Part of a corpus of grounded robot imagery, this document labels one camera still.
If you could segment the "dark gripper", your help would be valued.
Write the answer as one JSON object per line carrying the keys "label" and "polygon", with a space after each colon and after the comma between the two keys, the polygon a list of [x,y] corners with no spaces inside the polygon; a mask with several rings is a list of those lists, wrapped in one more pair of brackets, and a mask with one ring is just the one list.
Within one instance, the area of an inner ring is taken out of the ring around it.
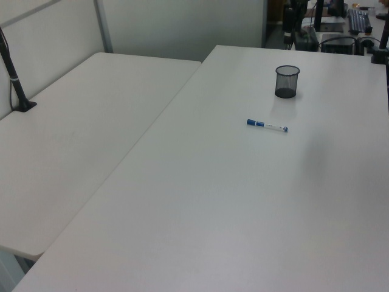
{"label": "dark gripper", "polygon": [[286,7],[283,13],[283,31],[284,31],[284,45],[285,48],[289,48],[290,33],[291,32],[291,44],[290,48],[295,44],[295,33],[293,32],[297,27],[297,9],[292,7]]}

